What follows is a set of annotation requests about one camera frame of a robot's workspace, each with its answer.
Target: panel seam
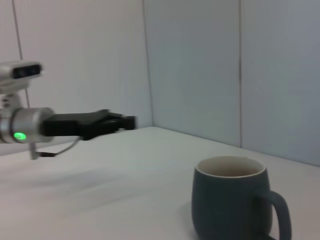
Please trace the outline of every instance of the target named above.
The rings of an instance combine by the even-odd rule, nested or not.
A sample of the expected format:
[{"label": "panel seam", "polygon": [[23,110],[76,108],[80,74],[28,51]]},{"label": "panel seam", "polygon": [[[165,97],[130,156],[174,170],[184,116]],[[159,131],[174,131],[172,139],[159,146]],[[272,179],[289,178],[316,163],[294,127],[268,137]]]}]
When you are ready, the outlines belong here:
[{"label": "panel seam", "polygon": [[[18,18],[17,18],[15,0],[12,0],[12,9],[13,9],[15,33],[16,33],[18,49],[19,49],[19,57],[20,57],[20,60],[23,60],[24,58],[23,58],[23,54],[22,54],[21,39],[20,39],[20,32],[19,32],[19,25],[18,25]],[[29,100],[28,89],[26,88],[24,91],[25,91],[26,105],[27,105],[28,108],[30,108],[30,100]]]},{"label": "panel seam", "polygon": [[242,0],[239,0],[239,121],[240,147],[243,148],[243,102],[242,102]]},{"label": "panel seam", "polygon": [[147,15],[146,15],[145,6],[146,6],[145,0],[142,0],[144,41],[145,41],[145,50],[146,50],[146,65],[147,65],[147,75],[148,75],[149,94],[150,94],[150,107],[151,107],[151,124],[154,127],[155,126],[154,101],[153,101],[153,94],[152,94],[152,87],[151,87],[149,45],[148,45],[148,36],[147,36]]}]

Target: mug rim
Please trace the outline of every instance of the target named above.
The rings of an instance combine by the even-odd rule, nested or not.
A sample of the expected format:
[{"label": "mug rim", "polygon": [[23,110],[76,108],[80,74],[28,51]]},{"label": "mug rim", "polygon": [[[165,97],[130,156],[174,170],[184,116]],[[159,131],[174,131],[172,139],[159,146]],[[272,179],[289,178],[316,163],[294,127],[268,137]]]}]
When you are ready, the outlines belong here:
[{"label": "mug rim", "polygon": [[[219,175],[214,175],[214,174],[209,174],[209,173],[206,173],[202,170],[199,169],[199,165],[204,162],[204,161],[207,161],[207,160],[213,160],[213,159],[217,159],[217,158],[238,158],[238,159],[249,159],[251,161],[254,161],[258,164],[260,164],[262,166],[262,170],[259,171],[259,172],[256,172],[254,174],[250,174],[250,175],[244,175],[244,176],[219,176]],[[207,175],[209,177],[215,177],[215,178],[221,178],[221,179],[242,179],[242,178],[250,178],[250,177],[253,177],[253,176],[257,176],[259,174],[262,174],[264,171],[267,170],[267,167],[266,165],[264,165],[261,161],[259,160],[256,160],[256,159],[252,159],[252,158],[249,158],[247,156],[215,156],[215,157],[211,157],[211,158],[207,158],[207,159],[203,159],[201,160],[196,166],[195,166],[195,169],[201,173],[201,174],[204,174],[204,175]]]}]

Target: cable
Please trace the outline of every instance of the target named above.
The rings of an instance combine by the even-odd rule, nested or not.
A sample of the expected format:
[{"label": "cable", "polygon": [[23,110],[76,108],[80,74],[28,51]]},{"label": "cable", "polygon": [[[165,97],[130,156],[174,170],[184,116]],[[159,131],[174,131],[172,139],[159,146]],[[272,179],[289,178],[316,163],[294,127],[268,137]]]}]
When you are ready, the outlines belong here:
[{"label": "cable", "polygon": [[53,153],[53,152],[38,152],[39,157],[43,157],[43,158],[53,158],[56,157],[57,155],[63,154],[66,151],[69,151],[70,149],[72,149],[75,145],[77,145],[77,143],[82,140],[82,137],[79,136],[76,138],[76,140],[70,145],[68,146],[66,149],[63,149],[57,153]]}]

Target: mug handle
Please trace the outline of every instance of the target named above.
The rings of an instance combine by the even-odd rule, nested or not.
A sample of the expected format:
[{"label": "mug handle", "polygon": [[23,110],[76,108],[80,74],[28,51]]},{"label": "mug handle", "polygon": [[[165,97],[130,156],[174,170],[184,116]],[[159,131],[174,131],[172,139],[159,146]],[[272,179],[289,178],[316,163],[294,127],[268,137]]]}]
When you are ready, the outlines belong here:
[{"label": "mug handle", "polygon": [[[279,222],[280,240],[291,240],[291,220],[286,200],[280,194],[274,191],[259,191],[256,192],[256,195],[259,198],[267,200],[274,206]],[[273,237],[268,235],[265,235],[263,237],[266,240],[275,240]]]}]

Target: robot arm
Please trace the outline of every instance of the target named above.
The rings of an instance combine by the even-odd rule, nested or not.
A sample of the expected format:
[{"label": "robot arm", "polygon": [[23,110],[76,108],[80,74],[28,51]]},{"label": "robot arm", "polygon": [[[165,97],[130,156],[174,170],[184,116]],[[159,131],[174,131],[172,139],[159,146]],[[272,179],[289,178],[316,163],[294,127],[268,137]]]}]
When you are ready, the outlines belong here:
[{"label": "robot arm", "polygon": [[42,69],[36,61],[0,63],[0,94],[4,95],[0,110],[0,143],[34,145],[48,143],[56,136],[79,136],[81,140],[88,141],[120,129],[136,128],[135,117],[109,110],[55,114],[48,107],[24,108],[17,92],[28,88],[31,79],[40,77]]}]

